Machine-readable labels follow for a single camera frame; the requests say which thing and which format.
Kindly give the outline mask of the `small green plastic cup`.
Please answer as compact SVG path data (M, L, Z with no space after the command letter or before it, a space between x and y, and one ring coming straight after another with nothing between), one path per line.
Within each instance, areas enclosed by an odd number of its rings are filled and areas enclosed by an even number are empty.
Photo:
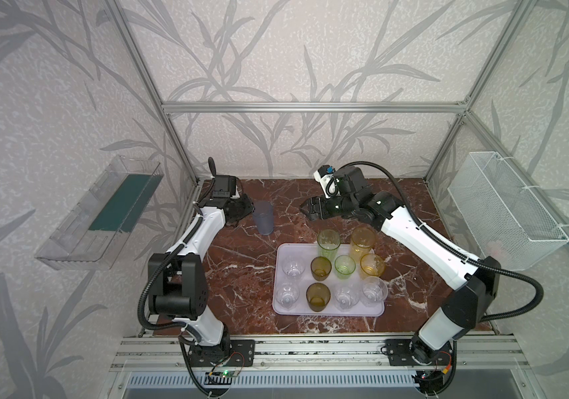
M334 272L338 279L349 279L355 270L356 263L348 255L340 255L334 260Z

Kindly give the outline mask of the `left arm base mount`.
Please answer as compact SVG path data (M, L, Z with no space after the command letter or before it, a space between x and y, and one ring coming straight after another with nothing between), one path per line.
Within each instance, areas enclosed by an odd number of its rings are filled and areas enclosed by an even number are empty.
M252 339L231 339L213 347L193 346L187 350L192 367L250 367L256 355L256 341Z

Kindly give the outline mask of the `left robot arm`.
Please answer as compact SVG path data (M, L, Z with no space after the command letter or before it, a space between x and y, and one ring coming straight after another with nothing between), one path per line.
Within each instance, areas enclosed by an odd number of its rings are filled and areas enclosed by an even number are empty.
M228 224L253 212L248 195L213 196L196 205L186 232L147 263L148 281L138 301L139 324L148 331L181 329L201 347L220 346L228 332L208 307L209 286L202 261Z

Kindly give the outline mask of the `clear faceted cup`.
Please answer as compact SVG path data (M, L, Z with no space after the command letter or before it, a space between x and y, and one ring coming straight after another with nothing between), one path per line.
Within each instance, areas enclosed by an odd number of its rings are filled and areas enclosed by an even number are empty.
M335 306L342 312L347 312L359 303L360 288L358 284L341 284L335 288Z
M281 269L287 279L300 280L306 271L306 263L299 257L289 255L282 260Z
M360 299L367 307L382 304L388 297L389 291L386 282L378 277L368 277L361 284Z
M284 309L292 309L299 300L299 285L295 282L277 284L275 298L279 306Z

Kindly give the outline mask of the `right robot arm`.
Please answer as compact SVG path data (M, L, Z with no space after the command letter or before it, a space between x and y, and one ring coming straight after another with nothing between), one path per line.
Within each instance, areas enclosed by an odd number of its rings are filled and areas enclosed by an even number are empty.
M481 323L494 300L498 280L492 272L472 265L479 258L466 251L459 256L446 249L451 244L427 224L417 223L407 206L388 192L365 196L311 197L299 209L307 219L342 217L369 224L395 239L429 265L454 291L412 338L412 356L426 364L449 341L458 339Z

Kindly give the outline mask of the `yellow transparent plastic cup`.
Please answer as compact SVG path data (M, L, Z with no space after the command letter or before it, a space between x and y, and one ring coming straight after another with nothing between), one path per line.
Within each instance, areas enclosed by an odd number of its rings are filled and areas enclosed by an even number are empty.
M377 254L369 253L364 255L359 261L359 276L361 279L368 277L380 278L385 271L386 263Z

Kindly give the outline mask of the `tall yellow plastic cup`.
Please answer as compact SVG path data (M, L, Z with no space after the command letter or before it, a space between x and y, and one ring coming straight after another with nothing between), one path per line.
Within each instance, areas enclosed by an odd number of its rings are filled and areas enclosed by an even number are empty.
M377 234L369 227L359 227L350 236L349 257L358 263L376 244Z

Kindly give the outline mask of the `tall green plastic cup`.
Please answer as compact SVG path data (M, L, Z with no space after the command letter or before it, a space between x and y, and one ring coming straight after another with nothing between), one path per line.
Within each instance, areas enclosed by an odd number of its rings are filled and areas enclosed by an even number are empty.
M333 263L342 244L340 234L333 229L324 229L317 235L316 243L318 256L324 257Z

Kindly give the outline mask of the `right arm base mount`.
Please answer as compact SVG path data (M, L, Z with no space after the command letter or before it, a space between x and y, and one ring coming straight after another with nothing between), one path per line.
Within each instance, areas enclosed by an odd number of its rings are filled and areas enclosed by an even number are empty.
M391 338L384 341L380 352L387 357L390 366L445 367L450 364L454 349L451 342L436 351L422 344L415 345L410 338Z

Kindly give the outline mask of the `amber dimpled cup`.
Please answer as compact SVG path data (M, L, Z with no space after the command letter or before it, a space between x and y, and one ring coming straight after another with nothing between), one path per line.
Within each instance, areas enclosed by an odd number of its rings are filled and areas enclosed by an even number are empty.
M307 288L305 297L312 311L322 312L331 300L331 292L325 284L313 283Z
M331 274L332 263L328 258L318 256L311 261L310 270L314 280L325 281Z

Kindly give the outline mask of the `blue frosted plastic cup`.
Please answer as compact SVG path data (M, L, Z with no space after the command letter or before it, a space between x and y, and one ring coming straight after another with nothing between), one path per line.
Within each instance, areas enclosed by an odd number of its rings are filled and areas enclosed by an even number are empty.
M260 234L272 234L275 229L273 205L268 201L256 201L254 203L253 220Z

